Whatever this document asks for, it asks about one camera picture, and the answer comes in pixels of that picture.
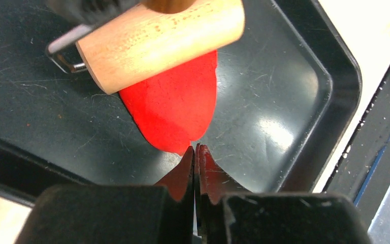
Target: blue strip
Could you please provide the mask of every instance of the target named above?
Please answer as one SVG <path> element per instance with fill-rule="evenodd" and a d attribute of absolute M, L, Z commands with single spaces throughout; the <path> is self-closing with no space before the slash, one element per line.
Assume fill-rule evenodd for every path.
<path fill-rule="evenodd" d="M 361 197 L 362 197 L 362 195 L 364 194 L 364 191 L 366 190 L 367 185 L 368 185 L 369 181 L 371 180 L 371 177 L 373 176 L 374 171 L 376 170 L 377 165 L 379 164 L 379 161 L 380 161 L 380 159 L 382 158 L 382 155 L 383 155 L 383 153 L 385 152 L 386 146 L 388 145 L 389 141 L 390 141 L 390 135 L 389 135 L 388 140 L 386 141 L 385 145 L 384 145 L 384 146 L 379 150 L 379 152 L 377 153 L 377 156 L 376 156 L 376 158 L 375 158 L 375 160 L 374 160 L 374 162 L 373 162 L 373 165 L 371 166 L 371 169 L 370 169 L 369 173 L 367 174 L 367 177 L 366 177 L 366 179 L 364 180 L 364 183 L 363 183 L 363 185 L 361 186 L 361 189 L 360 189 L 360 191 L 358 192 L 358 195 L 356 196 L 355 201 L 353 201 L 353 203 L 354 203 L 355 206 L 358 206 L 358 203 L 360 202 Z"/>

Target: black object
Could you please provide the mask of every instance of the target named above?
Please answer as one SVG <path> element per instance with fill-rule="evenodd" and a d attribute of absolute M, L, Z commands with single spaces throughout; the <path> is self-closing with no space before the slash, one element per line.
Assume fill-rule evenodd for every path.
<path fill-rule="evenodd" d="M 206 146 L 195 154 L 190 147 L 156 186 L 48 189 L 16 243 L 191 243 L 194 194 L 204 243 L 370 243 L 341 196 L 233 192 L 237 186 Z"/>
<path fill-rule="evenodd" d="M 325 187 L 352 199 L 370 226 L 390 185 L 390 67 Z"/>
<path fill-rule="evenodd" d="M 358 104 L 358 67 L 317 1 L 243 4 L 245 33 L 219 50 L 216 113 L 201 141 L 253 192 L 309 191 Z M 152 147 L 116 94 L 44 56 L 70 28 L 44 0 L 0 1 L 0 140 L 94 184 L 154 184 L 180 157 Z M 59 183 L 17 177 L 48 182 L 42 190 Z"/>
<path fill-rule="evenodd" d="M 57 14 L 75 24 L 105 23 L 134 7 L 140 0 L 47 0 Z"/>

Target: black tray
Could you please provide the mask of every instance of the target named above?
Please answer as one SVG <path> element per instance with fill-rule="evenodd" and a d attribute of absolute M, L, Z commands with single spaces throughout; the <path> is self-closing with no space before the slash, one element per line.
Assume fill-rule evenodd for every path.
<path fill-rule="evenodd" d="M 359 68 L 317 1 L 243 2 L 200 141 L 252 191 L 310 191 L 358 104 Z M 0 0 L 0 194 L 24 204 L 57 182 L 152 184 L 180 160 L 143 138 L 117 95 L 45 57 L 70 28 L 42 0 Z"/>

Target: red dough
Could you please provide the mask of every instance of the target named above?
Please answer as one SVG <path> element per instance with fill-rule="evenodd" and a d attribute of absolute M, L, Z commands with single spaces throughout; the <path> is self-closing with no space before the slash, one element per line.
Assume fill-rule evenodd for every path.
<path fill-rule="evenodd" d="M 119 92 L 150 144 L 183 155 L 205 134 L 216 106 L 216 67 L 214 51 Z"/>

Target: wooden roller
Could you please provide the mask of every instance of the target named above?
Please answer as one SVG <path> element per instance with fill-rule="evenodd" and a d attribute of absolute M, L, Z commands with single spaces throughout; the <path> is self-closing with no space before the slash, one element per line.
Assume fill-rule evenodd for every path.
<path fill-rule="evenodd" d="M 197 0 L 177 14 L 138 5 L 77 48 L 97 85 L 111 94 L 238 40 L 244 23 L 241 0 Z"/>

